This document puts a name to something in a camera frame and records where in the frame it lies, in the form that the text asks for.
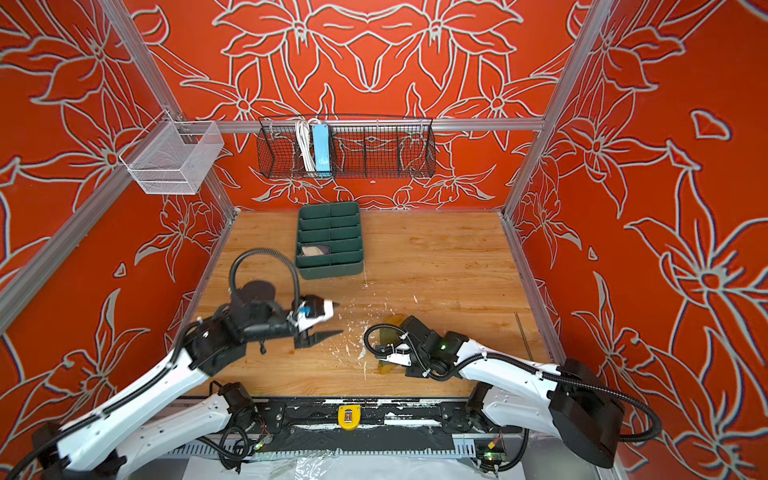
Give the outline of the green striped sock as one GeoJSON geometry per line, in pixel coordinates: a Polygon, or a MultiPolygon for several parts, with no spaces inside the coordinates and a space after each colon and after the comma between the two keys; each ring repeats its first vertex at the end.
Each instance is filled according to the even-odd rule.
{"type": "MultiPolygon", "coordinates": [[[[386,323],[400,327],[406,318],[407,316],[404,314],[390,315],[386,319],[386,323]]],[[[374,342],[375,346],[381,344],[386,346],[389,343],[392,343],[395,346],[402,344],[402,340],[399,338],[400,334],[392,329],[381,329],[377,331],[377,334],[378,340],[374,342]]],[[[377,370],[380,375],[386,375],[397,368],[403,368],[403,365],[393,364],[384,360],[380,360],[378,362],[377,370]]]]}

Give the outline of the green compartment tray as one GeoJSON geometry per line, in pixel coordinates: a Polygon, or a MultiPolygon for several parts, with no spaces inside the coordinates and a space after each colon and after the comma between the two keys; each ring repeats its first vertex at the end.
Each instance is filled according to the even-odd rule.
{"type": "Polygon", "coordinates": [[[360,206],[354,201],[306,205],[299,209],[295,265],[305,280],[361,274],[364,242],[360,206]],[[332,253],[303,257],[302,245],[327,245],[332,253]]]}

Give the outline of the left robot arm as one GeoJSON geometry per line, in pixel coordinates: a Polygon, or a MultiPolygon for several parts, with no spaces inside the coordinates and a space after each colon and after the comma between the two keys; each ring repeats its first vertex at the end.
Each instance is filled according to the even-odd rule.
{"type": "Polygon", "coordinates": [[[80,418],[48,423],[34,432],[33,449],[9,472],[17,479],[38,462],[45,479],[125,479],[158,457],[194,439],[232,429],[244,434],[254,421],[255,408],[247,391],[228,387],[222,394],[156,420],[157,413],[182,394],[244,357],[251,343],[290,338],[298,349],[332,337],[313,327],[330,320],[338,303],[304,295],[299,271],[285,255],[268,248],[241,253],[232,263],[230,301],[211,316],[180,330],[172,350],[123,391],[80,418]],[[269,282],[238,286],[241,264],[255,255],[268,255],[291,275],[293,301],[289,309],[275,300],[269,282]]]}

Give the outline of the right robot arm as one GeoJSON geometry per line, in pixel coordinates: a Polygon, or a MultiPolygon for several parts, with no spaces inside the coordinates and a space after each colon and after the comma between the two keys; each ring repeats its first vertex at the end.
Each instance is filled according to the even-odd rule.
{"type": "Polygon", "coordinates": [[[481,419],[555,437],[596,467],[612,467],[619,444],[646,442],[662,432],[662,420],[648,404],[607,387],[574,359],[524,360],[457,332],[440,335],[414,316],[369,327],[363,344],[410,377],[475,382],[467,406],[481,419]]]}

